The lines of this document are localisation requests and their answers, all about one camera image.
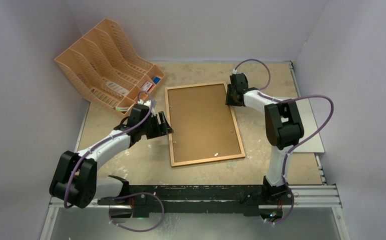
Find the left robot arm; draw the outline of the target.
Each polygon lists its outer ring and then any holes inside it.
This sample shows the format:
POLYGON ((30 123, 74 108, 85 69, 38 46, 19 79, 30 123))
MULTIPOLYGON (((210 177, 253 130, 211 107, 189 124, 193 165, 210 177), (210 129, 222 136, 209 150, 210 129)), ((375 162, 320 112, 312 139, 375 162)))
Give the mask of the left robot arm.
POLYGON ((103 198, 125 204, 131 196, 129 182, 116 175, 98 178, 98 170, 142 137, 150 140, 173 132, 164 112, 155 112, 150 103, 135 104, 131 113, 99 142, 78 152, 62 153, 49 187, 50 195, 62 200, 65 208, 85 208, 92 200, 103 198))

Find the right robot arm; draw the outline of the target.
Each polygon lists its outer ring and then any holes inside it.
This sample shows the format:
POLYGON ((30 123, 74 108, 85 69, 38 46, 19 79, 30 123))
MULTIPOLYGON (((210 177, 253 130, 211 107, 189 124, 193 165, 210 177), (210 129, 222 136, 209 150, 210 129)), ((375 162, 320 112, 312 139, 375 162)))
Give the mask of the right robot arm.
POLYGON ((263 200, 269 204, 287 192, 287 172, 291 161, 291 149, 304 136, 304 127, 295 102, 286 103, 249 87, 244 73, 233 72, 230 76, 226 105, 248 107, 264 114, 265 133, 271 144, 268 171, 263 179, 263 200))

